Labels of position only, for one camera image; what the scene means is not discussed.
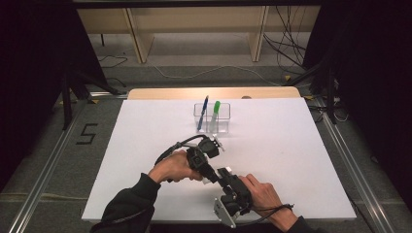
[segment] black cable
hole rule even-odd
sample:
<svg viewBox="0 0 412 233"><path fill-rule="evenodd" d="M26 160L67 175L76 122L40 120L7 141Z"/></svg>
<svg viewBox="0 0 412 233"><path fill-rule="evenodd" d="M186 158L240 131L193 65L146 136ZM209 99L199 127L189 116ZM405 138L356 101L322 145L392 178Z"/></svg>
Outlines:
<svg viewBox="0 0 412 233"><path fill-rule="evenodd" d="M277 51L278 53L282 54L285 58L289 59L291 62L293 62L294 64L296 64L299 67L302 67L299 63L297 63L295 60L293 60L292 58L290 58L288 55L286 55L285 53L283 53L282 51L280 51L280 49L276 48L275 46L273 46L271 44L271 42L267 39L268 37L263 34L263 38L266 40L266 42L269 44L269 46L274 49L275 51Z"/></svg>
<svg viewBox="0 0 412 233"><path fill-rule="evenodd" d="M279 44L281 46L286 46L286 47L293 47L293 45L291 44L280 43L273 39L270 39L265 33L263 33L263 36L266 36L266 39L269 40L271 43ZM296 47L299 48L300 50L306 50L306 48L299 46L299 45L296 45Z"/></svg>
<svg viewBox="0 0 412 233"><path fill-rule="evenodd" d="M118 64L113 65L113 66L102 66L102 68L114 68L114 67L117 67L118 65L122 64L123 62L127 61L127 57L124 57L124 56L112 56L112 55L107 55L107 56L103 57L102 59L100 59L99 61L103 61L103 60L105 60L107 57L113 57L113 58L117 58L117 59L121 58L121 59L123 59L123 61L121 61L121 62L119 62Z"/></svg>
<svg viewBox="0 0 412 233"><path fill-rule="evenodd" d="M206 135L204 134L199 134L199 135L195 135L193 137L190 137L186 140L184 140L183 142L177 142L175 145L173 145L172 147L170 147L168 150L166 150L164 153L162 153L158 159L155 161L154 165L156 165L157 163L159 163L161 160L163 160L164 158L166 158L167 156L169 156L174 150L177 150L181 147L183 147L186 143L190 142L191 140L194 140L196 138L207 138Z"/></svg>
<svg viewBox="0 0 412 233"><path fill-rule="evenodd" d="M297 73L297 72L295 72L295 71L291 71L291 70L290 70L291 67L293 67L293 66L290 66L288 69L285 69L285 67L281 66L281 67L280 67L281 70L282 70L281 77L283 76L283 74L284 74L285 72L288 72L288 73L291 73L291 74L294 74L294 75L303 75L303 73Z"/></svg>
<svg viewBox="0 0 412 233"><path fill-rule="evenodd" d="M292 22L294 21L294 18L295 18L295 16L296 16L296 13L297 13L297 10L298 10L298 9L299 9L299 8L297 8L296 11L294 12L294 16L293 16ZM296 58L297 58L297 60L298 60L298 62L299 62L299 66L301 67L300 60L299 60L298 55L297 55L297 53L296 53L296 49L297 49L297 52L299 53L299 55L300 55L302 58L303 58L303 55L301 54L301 52L300 52L300 50L299 50L299 45L294 41L293 36L292 36L292 33L291 33L291 32L292 32L292 25L291 25L291 8L290 8L290 6L288 6L288 22L287 22L287 23L285 23L283 17L281 16L278 7L276 7L276 11L277 11L277 13L278 13L278 15L279 15L279 17L280 17L280 19L281 19L281 21L282 21L282 24L283 24L284 27L285 27L285 31L283 32L284 37L286 37L286 38L292 43L292 45L293 45L293 52L294 52L294 54L296 55ZM300 32L300 26L301 26L301 24L302 24L303 17L304 17L304 15L302 16L302 19L301 19L301 21L300 21L298 33Z"/></svg>
<svg viewBox="0 0 412 233"><path fill-rule="evenodd" d="M322 120L324 120L324 113L325 112L321 112L321 114L319 115L319 117L317 119L315 119L315 123L319 123Z"/></svg>
<svg viewBox="0 0 412 233"><path fill-rule="evenodd" d="M314 106L314 105L308 105L308 108L310 110L318 110L318 111L327 111L329 107L319 107L319 106ZM343 109L343 106L332 106L332 108L335 109Z"/></svg>
<svg viewBox="0 0 412 233"><path fill-rule="evenodd" d="M107 78L107 80L116 80L116 81L118 81L123 87L127 87L127 85L126 84L124 84L122 81L120 81L119 79L116 79L116 78Z"/></svg>
<svg viewBox="0 0 412 233"><path fill-rule="evenodd" d="M236 226L246 226L246 225L252 225L252 224L259 223L259 222L267 219L268 217L272 216L273 214L275 214L276 212L278 212L278 211L280 211L280 210L282 210L282 209L284 209L284 208L288 208L289 210L292 210L293 206L294 206L294 205L284 204L284 205L279 206L279 207L276 207L276 208L270 208L270 209L264 209L264 210L257 210L257 211L271 211L271 212L270 212L269 214L267 214L266 216L263 216L263 217L261 217L261 218L259 218L259 219L256 219L256 220L253 220L253 221L250 221L250 222L246 222L246 223L239 223L239 224L236 224Z"/></svg>
<svg viewBox="0 0 412 233"><path fill-rule="evenodd" d="M302 26L302 22L303 22L303 18L305 17L305 14L306 14L306 8L307 7L305 7L304 9L303 9L303 14L302 14L302 18L300 19L300 23L299 23L299 28L297 29L297 35L296 35L296 41L297 41L297 46L298 47L300 47L300 45L299 45L299 33L300 33L300 27Z"/></svg>

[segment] pen holder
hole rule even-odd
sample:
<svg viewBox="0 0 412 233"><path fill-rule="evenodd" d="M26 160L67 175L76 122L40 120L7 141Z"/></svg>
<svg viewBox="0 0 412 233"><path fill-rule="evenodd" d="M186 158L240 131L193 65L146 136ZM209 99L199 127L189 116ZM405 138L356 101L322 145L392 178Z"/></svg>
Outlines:
<svg viewBox="0 0 412 233"><path fill-rule="evenodd" d="M194 104L194 128L197 133L226 134L229 132L230 104L221 103L219 112L216 115L216 120L213 120L214 107L215 103L208 103L203 115L200 130L197 130L202 116L203 103Z"/></svg>

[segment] metal frame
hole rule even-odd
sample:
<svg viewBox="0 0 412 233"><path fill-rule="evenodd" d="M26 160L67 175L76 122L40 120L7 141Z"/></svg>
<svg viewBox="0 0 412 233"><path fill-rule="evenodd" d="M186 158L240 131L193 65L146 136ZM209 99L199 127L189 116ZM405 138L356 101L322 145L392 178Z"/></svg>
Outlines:
<svg viewBox="0 0 412 233"><path fill-rule="evenodd" d="M45 167L42 170L42 173L40 174L30 193L27 195L26 200L17 212L17 215L12 223L12 226L9 229L10 233L24 232L25 227L27 226L29 220L31 219L31 216L33 215L37 207L37 204L40 201L42 193L46 189L49 180L52 177L54 168L60 156L63 154L64 149L66 148L72 131L76 126L77 119L79 118L79 115L81 114L82 110L85 108L86 103L86 100L80 100L77 103L75 109L75 116L73 117L73 120L68 125L67 129L63 130L63 132L61 133L60 138L58 139Z"/></svg>
<svg viewBox="0 0 412 233"><path fill-rule="evenodd" d="M44 0L36 4L55 6L72 5L77 9L104 8L177 8L177 7L247 7L247 6L315 6L323 4L342 4L352 0L73 0L57 2Z"/></svg>
<svg viewBox="0 0 412 233"><path fill-rule="evenodd" d="M321 97L318 97L316 102L321 107L326 106ZM338 126L333 124L329 117L324 117L323 122L325 123L327 131L329 132L334 144L336 144L336 147L342 156L343 162L345 163L345 166L360 193L360 197L362 198L366 208L369 210L378 231L381 233L395 233L395 229L389 220L388 215L379 203L378 198L367 182L366 177L359 167L354 155L351 153L345 140L340 134Z"/></svg>

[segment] person's right hand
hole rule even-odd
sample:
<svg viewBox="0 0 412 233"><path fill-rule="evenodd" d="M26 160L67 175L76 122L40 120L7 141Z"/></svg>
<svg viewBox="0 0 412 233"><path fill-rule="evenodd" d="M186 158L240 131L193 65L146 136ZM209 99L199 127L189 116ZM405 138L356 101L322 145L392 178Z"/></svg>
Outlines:
<svg viewBox="0 0 412 233"><path fill-rule="evenodd" d="M170 156L157 163L148 175L156 183L169 179L178 182L184 178L201 181L203 178L200 173L189 167L187 154L184 150L173 151Z"/></svg>
<svg viewBox="0 0 412 233"><path fill-rule="evenodd" d="M267 216L270 211L260 210L282 206L281 199L271 183L260 183L252 174L248 174L246 177L239 176L239 179L251 192L254 211L258 215ZM297 217L291 210L284 208L270 216L268 220L283 232L287 232L297 221Z"/></svg>

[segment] white tabletop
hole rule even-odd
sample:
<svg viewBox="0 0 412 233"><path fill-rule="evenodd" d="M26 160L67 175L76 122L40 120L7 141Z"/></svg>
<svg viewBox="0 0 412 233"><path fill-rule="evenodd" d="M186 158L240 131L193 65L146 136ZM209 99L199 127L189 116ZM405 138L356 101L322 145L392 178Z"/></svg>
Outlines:
<svg viewBox="0 0 412 233"><path fill-rule="evenodd" d="M235 175L273 183L298 216L356 217L302 98L220 101L230 104L231 119L229 133L220 137L226 152L209 160L215 169L228 166ZM124 101L82 219L100 220L120 190L135 185L170 146L195 135L193 106L202 102ZM218 183L163 183L153 221L217 222L214 198L222 195ZM257 218L249 213L237 220Z"/></svg>

